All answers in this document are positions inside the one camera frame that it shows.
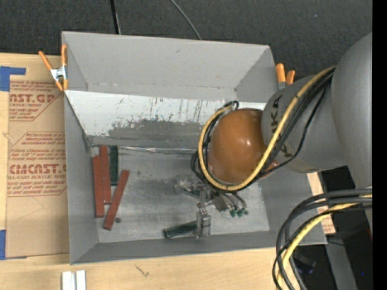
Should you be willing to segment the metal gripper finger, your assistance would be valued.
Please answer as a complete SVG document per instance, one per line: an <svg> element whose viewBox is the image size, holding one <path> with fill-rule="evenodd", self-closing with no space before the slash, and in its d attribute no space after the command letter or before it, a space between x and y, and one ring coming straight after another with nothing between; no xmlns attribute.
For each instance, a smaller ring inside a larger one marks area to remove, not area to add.
<svg viewBox="0 0 387 290"><path fill-rule="evenodd" d="M174 184L175 195L179 195L184 192L195 193L197 190L199 190L199 183L192 178L178 179Z"/></svg>
<svg viewBox="0 0 387 290"><path fill-rule="evenodd" d="M211 230L211 215L208 213L203 204L197 204L196 218L195 236L209 236Z"/></svg>

